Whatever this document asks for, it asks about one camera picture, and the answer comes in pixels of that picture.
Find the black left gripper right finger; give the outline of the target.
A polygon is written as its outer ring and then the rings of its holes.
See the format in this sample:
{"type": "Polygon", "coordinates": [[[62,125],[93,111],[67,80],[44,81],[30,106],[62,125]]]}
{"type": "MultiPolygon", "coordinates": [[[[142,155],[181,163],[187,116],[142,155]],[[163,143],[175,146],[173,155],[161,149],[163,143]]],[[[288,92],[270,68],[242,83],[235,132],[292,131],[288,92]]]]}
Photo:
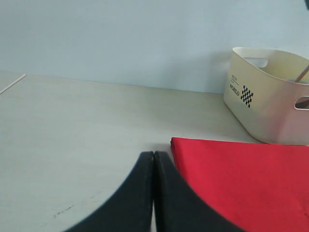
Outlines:
{"type": "Polygon", "coordinates": [[[154,153],[154,214],[158,232],[241,232],[186,183],[166,152],[154,153]]]}

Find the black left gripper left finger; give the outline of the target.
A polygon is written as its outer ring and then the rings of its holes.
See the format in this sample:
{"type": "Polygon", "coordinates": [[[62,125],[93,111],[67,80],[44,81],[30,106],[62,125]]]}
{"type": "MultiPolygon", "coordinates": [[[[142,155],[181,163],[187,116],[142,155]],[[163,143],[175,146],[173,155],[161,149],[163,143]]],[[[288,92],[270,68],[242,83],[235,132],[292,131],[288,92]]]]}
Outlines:
{"type": "Polygon", "coordinates": [[[110,198],[68,232],[149,232],[154,153],[140,153],[134,167],[110,198]]]}

